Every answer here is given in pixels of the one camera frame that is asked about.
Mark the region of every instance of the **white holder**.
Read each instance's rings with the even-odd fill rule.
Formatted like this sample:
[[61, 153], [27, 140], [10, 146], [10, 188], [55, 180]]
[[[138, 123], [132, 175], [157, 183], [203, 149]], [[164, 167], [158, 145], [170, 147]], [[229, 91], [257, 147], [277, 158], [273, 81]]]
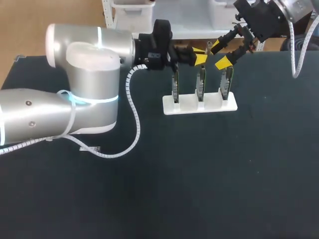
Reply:
[[174, 102], [172, 95], [164, 96], [163, 109], [165, 115], [236, 111], [237, 103], [232, 92], [229, 92], [225, 101], [218, 89], [218, 92], [205, 93], [203, 102], [198, 101], [196, 91], [195, 94], [179, 95], [179, 103]]

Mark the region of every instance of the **white shelf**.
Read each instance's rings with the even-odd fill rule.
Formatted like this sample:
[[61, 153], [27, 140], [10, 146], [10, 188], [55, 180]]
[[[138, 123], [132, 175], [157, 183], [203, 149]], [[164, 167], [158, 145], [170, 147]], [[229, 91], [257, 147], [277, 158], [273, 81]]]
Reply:
[[218, 38], [231, 30], [214, 30], [207, 0], [157, 0], [153, 23], [156, 19], [170, 21], [173, 39]]

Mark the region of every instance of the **black table surface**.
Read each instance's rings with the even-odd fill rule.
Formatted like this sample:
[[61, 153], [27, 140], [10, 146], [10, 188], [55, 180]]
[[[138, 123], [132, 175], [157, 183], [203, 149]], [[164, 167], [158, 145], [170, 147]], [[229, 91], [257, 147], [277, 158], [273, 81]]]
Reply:
[[[209, 59], [215, 92], [222, 55]], [[235, 66], [236, 112], [165, 116], [171, 70], [138, 71], [133, 100], [142, 134], [136, 148], [107, 161], [66, 139], [0, 159], [0, 237], [4, 239], [319, 238], [318, 52], [298, 79], [289, 52], [244, 56]], [[180, 67], [182, 94], [198, 68]], [[135, 121], [121, 73], [116, 127], [81, 135], [104, 153], [127, 148]], [[68, 89], [45, 57], [14, 63], [3, 89]]]

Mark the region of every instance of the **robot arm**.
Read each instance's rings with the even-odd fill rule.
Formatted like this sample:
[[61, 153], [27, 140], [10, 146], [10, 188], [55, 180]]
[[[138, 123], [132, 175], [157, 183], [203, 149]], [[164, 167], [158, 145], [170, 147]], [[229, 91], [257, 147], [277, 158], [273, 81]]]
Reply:
[[256, 48], [254, 41], [264, 42], [275, 33], [280, 33], [287, 21], [296, 23], [310, 13], [314, 8], [318, 10], [318, 0], [263, 0], [250, 5], [246, 0], [237, 0], [234, 3], [239, 14], [236, 19], [244, 19], [247, 26], [235, 25], [234, 30], [217, 39], [211, 52], [216, 54], [236, 37], [237, 34], [244, 37], [243, 45], [216, 63], [218, 69], [234, 65], [237, 60]]
[[[313, 8], [319, 10], [319, 0], [261, 0], [252, 6], [237, 0], [234, 5], [239, 11], [237, 19], [243, 18], [247, 26], [238, 24], [219, 37], [211, 52], [226, 47], [237, 34], [244, 37], [244, 45], [217, 62], [219, 69], [234, 65], [247, 50], [252, 51], [255, 37], [263, 42], [280, 31], [286, 20], [296, 22]], [[129, 32], [100, 27], [50, 25], [47, 60], [52, 67], [65, 69], [70, 95], [30, 89], [1, 91], [0, 145], [111, 130], [117, 120], [120, 68], [144, 64], [149, 70], [162, 70], [169, 66], [178, 75], [178, 63], [194, 66], [205, 62], [207, 52], [174, 47], [171, 38], [167, 20], [157, 20], [153, 33], [140, 34], [138, 39]]]
[[152, 34], [140, 34], [136, 40], [126, 31], [50, 25], [47, 61], [66, 71], [70, 95], [0, 91], [0, 145], [111, 130], [117, 121], [120, 68], [145, 64], [150, 70], [171, 66], [176, 71], [177, 62], [194, 65], [192, 48], [176, 48], [171, 38], [167, 20], [157, 20]]

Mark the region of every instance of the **wooden floor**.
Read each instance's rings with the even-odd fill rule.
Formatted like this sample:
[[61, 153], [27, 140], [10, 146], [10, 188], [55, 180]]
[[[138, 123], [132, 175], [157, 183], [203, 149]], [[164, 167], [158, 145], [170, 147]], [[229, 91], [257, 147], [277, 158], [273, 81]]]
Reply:
[[[18, 54], [44, 55], [51, 23], [105, 26], [101, 0], [0, 0], [0, 85]], [[279, 50], [282, 39], [269, 39], [266, 50]], [[234, 50], [235, 39], [226, 51]]]

